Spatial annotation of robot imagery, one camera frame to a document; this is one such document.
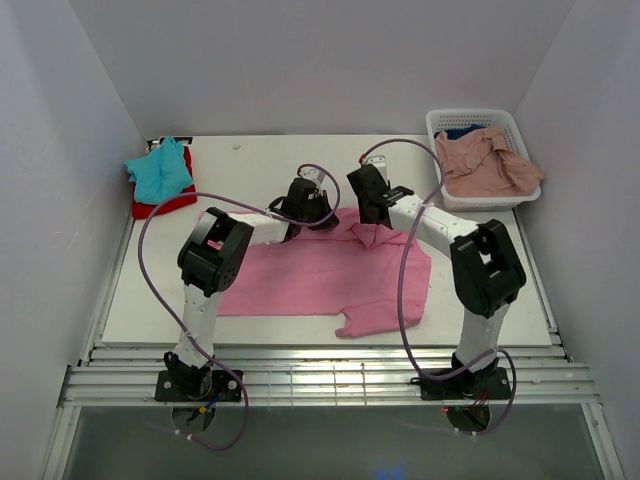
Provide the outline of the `pink t shirt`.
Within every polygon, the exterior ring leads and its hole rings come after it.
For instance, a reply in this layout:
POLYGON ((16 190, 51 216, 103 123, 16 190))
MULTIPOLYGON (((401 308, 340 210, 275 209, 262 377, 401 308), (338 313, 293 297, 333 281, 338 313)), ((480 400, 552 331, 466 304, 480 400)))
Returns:
MULTIPOLYGON (((305 229, 285 243, 249 247, 223 295, 220 315, 342 314, 338 338, 398 330, 398 274, 407 234, 361 224, 354 208, 342 208, 337 216, 339 225, 332 229, 305 229)), ((425 313, 431 274, 431 259, 415 241, 404 273, 404 325, 414 327, 425 313)))

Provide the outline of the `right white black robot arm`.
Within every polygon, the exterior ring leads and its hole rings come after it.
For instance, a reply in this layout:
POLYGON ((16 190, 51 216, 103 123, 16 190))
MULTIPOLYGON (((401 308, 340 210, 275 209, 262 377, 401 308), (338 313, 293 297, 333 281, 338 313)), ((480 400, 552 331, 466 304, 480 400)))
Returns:
POLYGON ((421 199, 412 190, 392 188, 380 169, 366 164, 349 173, 363 224, 406 233, 398 274, 397 315, 410 363, 424 386, 454 389, 474 397, 497 368, 504 317, 526 283, 526 274, 503 223, 465 220, 421 199), (451 262, 454 290, 464 307, 460 340, 449 370, 420 368, 406 335, 402 294, 410 247, 415 240, 436 248, 451 262))

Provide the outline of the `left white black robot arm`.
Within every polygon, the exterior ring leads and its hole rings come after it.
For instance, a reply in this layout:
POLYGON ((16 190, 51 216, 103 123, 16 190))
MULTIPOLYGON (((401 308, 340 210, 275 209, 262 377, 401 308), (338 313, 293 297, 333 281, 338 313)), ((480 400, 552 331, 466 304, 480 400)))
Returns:
POLYGON ((249 247, 290 241, 304 227, 322 230, 339 224, 322 188, 324 178, 316 168, 297 176, 266 215, 232 215, 217 208, 202 214, 178 255, 183 327, 174 350, 164 355, 169 377, 181 394, 197 400, 211 390, 215 321, 223 292, 236 281, 249 247))

